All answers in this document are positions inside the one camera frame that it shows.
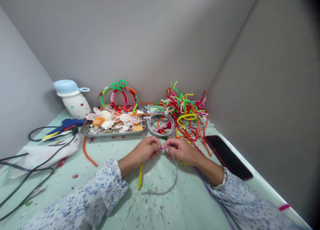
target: polka dot bottle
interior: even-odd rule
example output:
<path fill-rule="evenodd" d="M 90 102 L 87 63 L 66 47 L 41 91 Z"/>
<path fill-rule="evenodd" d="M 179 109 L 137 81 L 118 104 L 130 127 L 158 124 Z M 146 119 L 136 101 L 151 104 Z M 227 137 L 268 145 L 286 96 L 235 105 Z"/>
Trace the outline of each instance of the polka dot bottle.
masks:
<path fill-rule="evenodd" d="M 91 112 L 91 108 L 86 98 L 81 92 L 88 92 L 88 88 L 78 88 L 72 80 L 59 80 L 53 83 L 57 90 L 57 95 L 62 97 L 62 101 L 75 119 L 84 119 Z"/>

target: black cable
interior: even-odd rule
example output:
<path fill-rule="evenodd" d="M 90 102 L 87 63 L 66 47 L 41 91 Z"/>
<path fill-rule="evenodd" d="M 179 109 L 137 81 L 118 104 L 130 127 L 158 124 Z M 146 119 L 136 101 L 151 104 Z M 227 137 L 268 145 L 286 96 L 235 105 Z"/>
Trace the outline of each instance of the black cable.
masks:
<path fill-rule="evenodd" d="M 42 129 L 42 128 L 49 128 L 49 127 L 41 127 L 41 128 L 37 128 L 35 130 L 33 130 L 29 135 L 28 135 L 28 138 L 32 141 L 41 141 L 40 140 L 35 140 L 35 139 L 31 139 L 31 134 L 34 133 L 36 130 L 39 130 L 39 129 Z M 24 202 L 29 198 L 30 195 L 33 194 L 33 192 L 35 190 L 37 190 L 45 181 L 47 181 L 51 175 L 54 173 L 54 169 L 51 168 L 51 167 L 48 167 L 48 168 L 43 168 L 43 169 L 38 169 L 39 167 L 41 167 L 42 165 L 46 164 L 47 162 L 49 162 L 61 149 L 63 149 L 65 146 L 67 146 L 68 144 L 70 144 L 74 138 L 76 137 L 76 134 L 78 133 L 78 127 L 72 127 L 72 134 L 73 134 L 73 138 L 68 142 L 66 143 L 65 145 L 63 145 L 61 148 L 59 148 L 50 158 L 48 158 L 46 161 L 44 161 L 43 163 L 39 164 L 38 166 L 36 166 L 35 168 L 33 168 L 32 170 L 30 169 L 26 169 L 26 168 L 23 168 L 25 169 L 24 171 L 28 171 L 29 173 L 27 174 L 27 176 L 21 181 L 21 183 L 19 184 L 18 187 L 16 187 L 15 190 L 13 190 L 12 193 L 10 193 L 10 195 L 5 199 L 3 200 L 1 203 L 0 203 L 0 207 L 2 207 L 20 188 L 21 186 L 26 182 L 26 180 L 30 177 L 30 175 L 33 173 L 33 172 L 36 172 L 36 171 L 42 171 L 42 170 L 51 170 L 51 173 L 49 174 L 48 177 L 46 177 L 40 184 L 38 184 L 11 212 L 9 212 L 7 215 L 5 215 L 4 217 L 2 217 L 0 219 L 0 222 L 4 219 L 6 219 L 8 216 L 10 216 L 13 212 L 15 212 L 19 207 L 21 207 Z M 12 158 L 15 158 L 15 157 L 18 157 L 18 156 L 14 156 L 14 157 L 9 157 L 9 158 L 4 158 L 4 159 L 0 159 L 0 164 L 3 164 L 3 165 L 8 165 L 8 164 L 12 164 L 12 163 L 5 163 L 4 164 L 4 160 L 8 160 L 8 159 L 12 159 Z"/>
<path fill-rule="evenodd" d="M 75 127 L 66 127 L 66 128 L 72 128 L 72 130 L 73 130 L 73 129 L 78 129 L 78 127 L 80 127 L 80 126 L 81 126 L 81 125 L 77 125 L 77 126 L 75 126 Z M 32 135 L 35 131 L 37 131 L 37 130 L 39 130 L 39 129 L 43 129 L 43 128 L 62 128 L 62 127 L 61 127 L 61 126 L 46 126 L 46 127 L 36 128 L 36 129 L 32 130 L 32 131 L 29 133 L 28 139 L 29 139 L 30 141 L 40 142 L 42 139 L 33 139 L 33 138 L 31 138 L 31 135 Z"/>
<path fill-rule="evenodd" d="M 18 157 L 22 157 L 22 156 L 25 156 L 25 155 L 28 155 L 28 153 L 12 156 L 12 157 L 8 157 L 8 158 L 3 158 L 3 159 L 0 159 L 0 161 L 6 161 L 6 160 L 9 160 L 9 159 L 18 158 Z"/>

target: patterned sleeve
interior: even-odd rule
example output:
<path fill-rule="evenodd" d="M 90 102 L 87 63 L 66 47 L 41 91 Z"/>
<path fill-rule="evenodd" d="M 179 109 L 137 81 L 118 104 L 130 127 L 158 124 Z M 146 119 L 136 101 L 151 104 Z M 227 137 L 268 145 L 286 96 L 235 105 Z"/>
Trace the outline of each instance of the patterned sleeve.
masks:
<path fill-rule="evenodd" d="M 225 179 L 210 191 L 229 210 L 240 229 L 302 229 L 225 168 Z"/>
<path fill-rule="evenodd" d="M 18 229 L 97 229 L 127 189 L 118 162 L 108 160 L 86 185 L 77 187 Z"/>

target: orange seashell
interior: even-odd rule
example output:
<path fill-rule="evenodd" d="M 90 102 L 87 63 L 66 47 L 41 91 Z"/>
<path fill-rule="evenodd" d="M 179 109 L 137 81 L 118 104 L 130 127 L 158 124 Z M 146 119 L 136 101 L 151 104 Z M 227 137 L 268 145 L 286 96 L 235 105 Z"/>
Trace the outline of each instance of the orange seashell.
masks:
<path fill-rule="evenodd" d="M 132 125 L 132 131 L 142 131 L 141 125 Z"/>
<path fill-rule="evenodd" d="M 106 120 L 105 118 L 99 116 L 99 117 L 96 117 L 92 123 L 94 124 L 95 127 L 97 127 L 97 126 L 101 126 L 105 120 Z"/>

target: tabletop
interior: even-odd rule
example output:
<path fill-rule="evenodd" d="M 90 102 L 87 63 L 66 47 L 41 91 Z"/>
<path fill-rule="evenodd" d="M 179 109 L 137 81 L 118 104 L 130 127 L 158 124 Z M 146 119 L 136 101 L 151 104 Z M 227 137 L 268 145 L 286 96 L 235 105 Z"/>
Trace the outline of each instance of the tabletop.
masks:
<path fill-rule="evenodd" d="M 59 126 L 61 121 L 71 118 L 67 110 L 59 114 L 48 126 Z M 48 130 L 39 134 L 43 137 Z M 246 183 L 260 195 L 280 207 L 286 202 L 260 176 L 260 174 L 241 156 L 241 154 L 216 130 L 215 127 L 206 129 L 206 135 L 219 135 L 230 149 L 242 160 L 252 172 L 253 178 Z M 141 139 L 150 136 L 146 130 L 141 135 L 96 137 L 92 142 L 87 139 L 88 155 L 98 164 L 95 167 L 88 161 L 80 144 L 75 155 L 69 157 L 65 164 L 57 168 L 55 173 L 45 182 L 46 190 L 32 199 L 32 203 L 21 206 L 11 216 L 0 222 L 0 229 L 16 229 L 31 216 L 44 210 L 50 204 L 69 194 L 72 189 L 84 185 L 100 169 L 108 159 L 119 160 L 127 155 Z M 202 142 L 196 144 L 208 157 Z M 220 164 L 213 154 L 211 159 Z M 138 169 L 131 172 L 125 180 L 128 191 L 121 199 L 108 218 L 105 218 L 99 229 L 231 229 L 226 217 L 215 200 L 209 195 L 202 181 L 190 166 L 178 162 L 178 180 L 171 192 L 166 195 L 141 195 L 147 190 L 166 191 L 175 179 L 175 163 L 169 160 L 165 153 L 160 153 L 153 161 L 143 164 L 143 180 L 138 189 Z M 0 201 L 3 201 L 21 182 L 21 178 L 9 179 L 8 170 L 0 170 Z M 23 198 L 37 186 L 49 173 L 41 172 L 32 175 L 14 196 L 0 208 L 0 217 L 14 209 Z M 310 227 L 292 209 L 284 211 L 296 223 L 307 229 Z"/>

